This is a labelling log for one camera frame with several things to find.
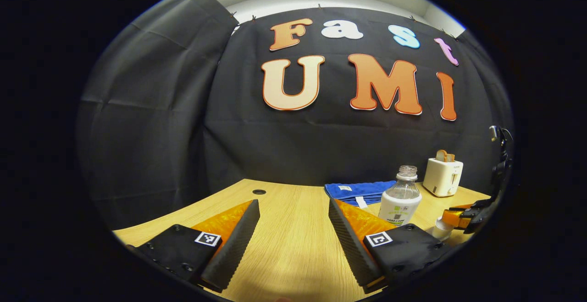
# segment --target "wooden table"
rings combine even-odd
[[[489,198],[463,187],[439,198],[416,185],[422,201],[411,223],[425,230],[434,227],[444,209]],[[267,193],[254,195],[255,189]],[[176,212],[114,233],[124,244],[139,246],[171,225],[191,227],[251,199],[258,199],[260,208],[255,233],[228,289],[212,293],[236,302],[273,302],[280,296],[294,302],[351,302],[378,293],[363,293],[354,279],[328,218],[324,187],[243,179]],[[371,204],[365,210],[377,216],[379,207]],[[454,230],[446,242],[455,245],[469,237]]]

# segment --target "plastic bottle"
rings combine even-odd
[[[396,178],[398,182],[381,195],[379,218],[396,226],[407,224],[422,200],[415,186],[418,178],[415,166],[401,166]]]

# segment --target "blue letter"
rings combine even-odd
[[[411,47],[412,49],[417,49],[420,47],[420,42],[415,38],[414,32],[408,28],[392,25],[388,26],[388,29],[392,34],[395,35],[393,39],[399,45]]]

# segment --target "white toaster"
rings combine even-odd
[[[443,162],[428,159],[424,187],[436,196],[452,196],[457,192],[463,174],[463,162]]]

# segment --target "blue towel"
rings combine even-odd
[[[381,202],[381,194],[395,183],[395,180],[390,180],[360,184],[326,184],[324,189],[329,197],[358,207],[355,197],[362,196],[366,204]]]

